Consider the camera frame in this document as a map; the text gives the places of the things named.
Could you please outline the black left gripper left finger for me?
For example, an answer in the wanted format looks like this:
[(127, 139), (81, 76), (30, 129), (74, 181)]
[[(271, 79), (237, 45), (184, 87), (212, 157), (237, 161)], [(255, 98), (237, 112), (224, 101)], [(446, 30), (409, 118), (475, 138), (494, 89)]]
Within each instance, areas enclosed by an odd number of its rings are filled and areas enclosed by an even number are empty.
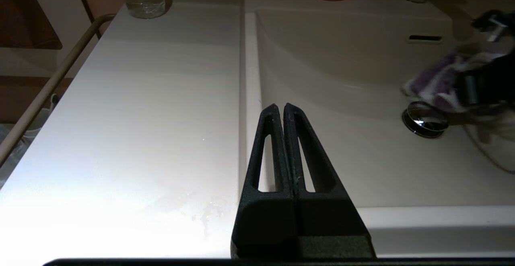
[[(265, 139), (272, 142), (276, 190), (259, 191)], [(294, 191), (276, 104), (262, 110), (231, 236), (233, 259), (291, 259), (297, 255)]]

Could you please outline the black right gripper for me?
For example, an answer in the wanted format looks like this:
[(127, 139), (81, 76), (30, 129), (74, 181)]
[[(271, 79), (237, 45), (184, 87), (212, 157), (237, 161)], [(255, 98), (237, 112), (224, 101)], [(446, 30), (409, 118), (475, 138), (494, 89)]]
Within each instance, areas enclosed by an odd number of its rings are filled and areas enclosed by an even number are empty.
[(499, 103), (514, 107), (514, 71), (514, 53), (509, 53), (478, 68), (461, 72), (457, 77), (458, 101), (466, 107)]

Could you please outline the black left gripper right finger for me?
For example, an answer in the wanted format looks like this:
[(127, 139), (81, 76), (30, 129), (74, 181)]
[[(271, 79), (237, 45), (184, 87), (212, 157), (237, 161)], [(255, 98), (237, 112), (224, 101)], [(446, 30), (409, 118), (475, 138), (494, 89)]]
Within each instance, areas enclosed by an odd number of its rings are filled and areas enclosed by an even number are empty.
[(287, 103), (285, 147), (304, 259), (376, 258), (371, 235), (302, 109)]

